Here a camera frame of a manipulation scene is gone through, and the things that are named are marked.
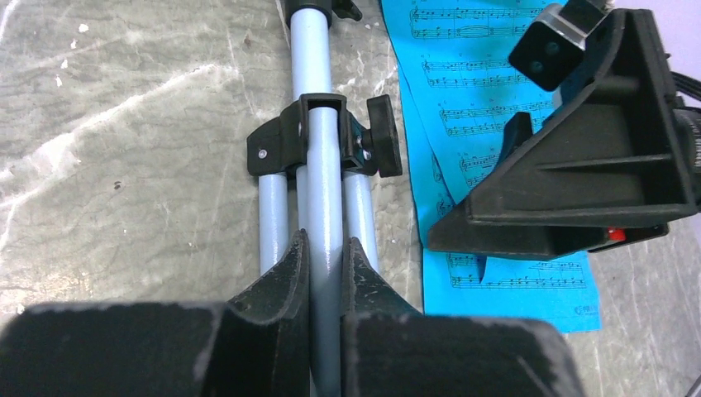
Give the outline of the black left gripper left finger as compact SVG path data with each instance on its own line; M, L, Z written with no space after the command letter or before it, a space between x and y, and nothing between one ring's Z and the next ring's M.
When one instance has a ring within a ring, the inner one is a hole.
M307 396L308 236L227 301L55 302L1 334L4 396Z

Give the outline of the light blue music stand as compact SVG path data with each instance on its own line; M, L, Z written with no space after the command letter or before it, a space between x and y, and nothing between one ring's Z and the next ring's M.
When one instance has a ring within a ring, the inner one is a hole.
M250 166L258 175L260 270L272 269L289 244L287 188L294 179L298 225L310 243L311 379L319 396L341 394L341 272L350 239L379 268L370 178L376 169L343 97L331 91L329 31L335 18L359 21L351 1L287 1L293 103L255 131Z

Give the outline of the teal sheet music page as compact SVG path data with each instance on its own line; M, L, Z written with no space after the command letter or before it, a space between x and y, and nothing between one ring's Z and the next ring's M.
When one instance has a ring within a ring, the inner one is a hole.
M441 218L439 204L452 209L454 203L441 178L433 171L433 151L402 70L398 73L403 123L408 147L409 177L422 245L423 310L428 315L450 315L447 291L451 287L446 254L428 249L428 232Z
M552 113L551 95L507 60L545 5L381 2L398 72L408 81L433 151L434 177L443 180L453 207L496 165L504 125L516 112L529 112L535 125ZM437 207L441 218L451 211ZM601 327L598 291L583 252L554 261L443 253L450 315L536 318L561 332Z

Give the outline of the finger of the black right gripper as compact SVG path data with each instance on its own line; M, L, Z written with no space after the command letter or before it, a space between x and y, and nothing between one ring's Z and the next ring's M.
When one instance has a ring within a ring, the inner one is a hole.
M502 148L495 170L503 164L513 165L522 158L521 148L533 137L534 129L529 112L516 112L503 129Z
M653 12L610 10L522 158L437 221L429 249L550 260L663 237L699 210L699 111L682 82Z

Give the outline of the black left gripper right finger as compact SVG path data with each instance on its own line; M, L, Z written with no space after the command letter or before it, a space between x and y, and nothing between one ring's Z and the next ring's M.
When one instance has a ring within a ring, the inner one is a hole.
M582 396L565 339L522 318L418 312L374 270L356 238L341 287L344 396Z

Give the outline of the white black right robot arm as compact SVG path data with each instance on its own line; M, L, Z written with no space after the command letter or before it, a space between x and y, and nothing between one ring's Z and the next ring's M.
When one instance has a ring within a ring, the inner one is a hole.
M550 260L663 237L700 211L700 111L653 13L547 6L508 57L561 105L504 126L493 171L427 235L433 251Z

